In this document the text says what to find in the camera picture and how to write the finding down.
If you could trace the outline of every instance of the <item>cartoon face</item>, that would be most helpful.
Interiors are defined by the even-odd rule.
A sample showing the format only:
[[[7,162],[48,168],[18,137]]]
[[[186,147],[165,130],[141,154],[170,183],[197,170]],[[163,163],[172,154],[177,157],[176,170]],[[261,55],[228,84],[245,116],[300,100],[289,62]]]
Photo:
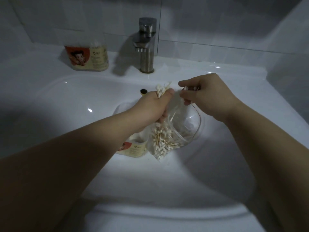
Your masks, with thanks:
[[[85,61],[85,58],[82,54],[75,54],[75,57],[77,58],[77,60],[79,62],[84,62]]]

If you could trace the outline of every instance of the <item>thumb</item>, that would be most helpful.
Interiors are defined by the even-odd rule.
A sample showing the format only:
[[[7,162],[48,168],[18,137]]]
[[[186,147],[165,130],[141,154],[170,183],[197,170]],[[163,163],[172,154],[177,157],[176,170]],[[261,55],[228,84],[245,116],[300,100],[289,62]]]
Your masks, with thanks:
[[[195,101],[197,91],[193,90],[182,90],[180,92],[180,97],[189,101]]]
[[[170,102],[174,93],[175,93],[175,90],[173,90],[172,88],[166,90],[165,93],[159,98],[160,105],[165,108]]]

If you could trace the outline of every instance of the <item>bundle of cotton swabs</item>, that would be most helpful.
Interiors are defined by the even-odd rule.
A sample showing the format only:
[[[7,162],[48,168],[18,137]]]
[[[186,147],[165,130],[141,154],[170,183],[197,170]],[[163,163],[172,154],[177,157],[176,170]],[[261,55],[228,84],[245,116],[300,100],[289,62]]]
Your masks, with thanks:
[[[170,88],[171,82],[167,86],[157,85],[157,95],[160,98],[167,89]],[[177,141],[178,137],[172,132],[172,130],[166,125],[166,121],[163,124],[156,123],[153,133],[152,141],[154,148],[154,156],[157,160],[164,157],[172,149],[180,148],[183,144],[180,141]]]

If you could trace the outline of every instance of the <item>faucet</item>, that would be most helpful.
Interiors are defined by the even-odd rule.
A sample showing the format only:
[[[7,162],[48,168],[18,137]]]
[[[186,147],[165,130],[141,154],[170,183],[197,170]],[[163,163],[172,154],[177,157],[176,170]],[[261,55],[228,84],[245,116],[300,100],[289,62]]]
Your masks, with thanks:
[[[139,31],[133,36],[135,51],[141,54],[141,68],[143,73],[153,73],[155,34],[157,31],[157,19],[139,18]]]

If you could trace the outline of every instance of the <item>hand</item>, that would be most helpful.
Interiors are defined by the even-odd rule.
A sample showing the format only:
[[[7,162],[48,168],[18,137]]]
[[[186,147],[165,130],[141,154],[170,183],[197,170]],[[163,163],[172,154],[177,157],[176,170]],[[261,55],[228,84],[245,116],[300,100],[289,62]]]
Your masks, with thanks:
[[[138,118],[141,127],[146,127],[156,121],[162,123],[168,116],[166,108],[174,93],[173,89],[168,89],[158,98],[156,91],[148,92],[138,100],[130,112]]]
[[[184,104],[195,103],[203,112],[224,122],[231,110],[241,101],[235,97],[227,85],[216,73],[197,76],[178,83],[180,87],[200,86],[198,91],[182,90],[180,97]]]

